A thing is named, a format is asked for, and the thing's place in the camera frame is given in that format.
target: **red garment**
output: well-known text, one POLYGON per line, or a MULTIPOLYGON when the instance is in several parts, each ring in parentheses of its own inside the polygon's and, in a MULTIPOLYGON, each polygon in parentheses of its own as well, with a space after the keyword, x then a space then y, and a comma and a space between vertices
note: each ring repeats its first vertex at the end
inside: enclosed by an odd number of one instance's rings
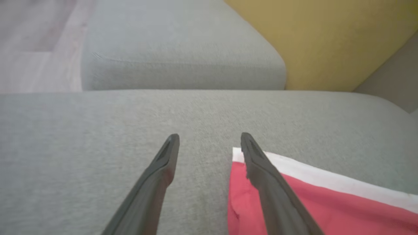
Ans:
MULTIPOLYGON (((230 235, 267 235, 258 190, 245 164, 232 163, 228 198, 230 235)), ((418 214, 283 175, 326 235, 418 234, 418 214)))

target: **yellow cushion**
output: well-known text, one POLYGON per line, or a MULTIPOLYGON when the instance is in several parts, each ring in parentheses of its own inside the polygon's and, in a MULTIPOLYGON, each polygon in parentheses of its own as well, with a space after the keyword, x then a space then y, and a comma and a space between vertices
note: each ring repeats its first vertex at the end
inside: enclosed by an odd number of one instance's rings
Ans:
POLYGON ((226 0, 280 53, 287 89, 352 91, 418 29, 418 0, 226 0))

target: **light wood floor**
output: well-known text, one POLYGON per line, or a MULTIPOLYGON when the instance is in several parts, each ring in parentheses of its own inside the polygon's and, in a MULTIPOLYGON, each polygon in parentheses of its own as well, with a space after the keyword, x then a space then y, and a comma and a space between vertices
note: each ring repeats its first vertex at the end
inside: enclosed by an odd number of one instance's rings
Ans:
POLYGON ((96 0, 0 0, 0 93, 79 92, 96 0))

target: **gray upholstery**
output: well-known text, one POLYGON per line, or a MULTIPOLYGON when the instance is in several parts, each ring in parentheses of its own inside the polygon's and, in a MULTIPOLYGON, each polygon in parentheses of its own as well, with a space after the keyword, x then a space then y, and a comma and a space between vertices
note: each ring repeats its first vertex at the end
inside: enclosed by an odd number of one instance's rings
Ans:
POLYGON ((98 0, 83 90, 283 89, 277 51, 221 0, 98 0))
POLYGON ((381 98, 292 91, 0 95, 0 233, 99 234, 166 137, 180 135, 158 234, 226 234, 232 147, 418 193, 418 131, 381 98))

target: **white cloth edge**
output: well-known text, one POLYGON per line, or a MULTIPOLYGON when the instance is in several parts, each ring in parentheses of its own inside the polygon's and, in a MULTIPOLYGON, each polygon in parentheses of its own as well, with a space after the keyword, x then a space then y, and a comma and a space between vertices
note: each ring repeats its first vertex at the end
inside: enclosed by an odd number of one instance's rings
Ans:
MULTIPOLYGON (((280 173, 305 183, 337 192, 356 195, 418 213, 418 195, 407 194, 362 182, 275 153, 264 153, 280 173)), ((241 148, 232 149, 232 161, 245 163, 241 148)))

